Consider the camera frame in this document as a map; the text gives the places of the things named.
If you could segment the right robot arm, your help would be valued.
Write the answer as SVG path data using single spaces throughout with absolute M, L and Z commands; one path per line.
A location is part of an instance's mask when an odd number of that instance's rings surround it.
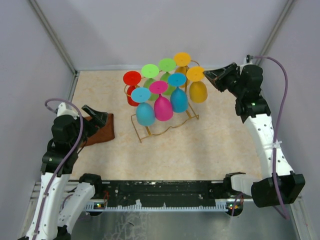
M 235 96 L 235 112 L 250 133 L 260 161 L 262 179 L 242 172 L 228 173 L 223 192 L 229 198 L 239 193 L 251 196 L 259 208 L 289 205 L 295 202 L 306 184 L 286 160 L 281 142 L 275 140 L 275 128 L 267 101 L 261 95 L 263 69 L 254 64 L 231 63 L 204 76 L 220 92 Z

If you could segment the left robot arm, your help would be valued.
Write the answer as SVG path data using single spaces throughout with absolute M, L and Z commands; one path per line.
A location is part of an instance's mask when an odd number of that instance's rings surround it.
M 106 126 L 108 113 L 82 107 L 91 118 L 85 119 L 78 110 L 60 103 L 54 111 L 52 139 L 42 157 L 40 193 L 25 240 L 69 240 L 73 228 L 87 202 L 101 197 L 104 192 L 99 175 L 83 174 L 67 201 L 63 194 L 69 182 L 80 148 Z

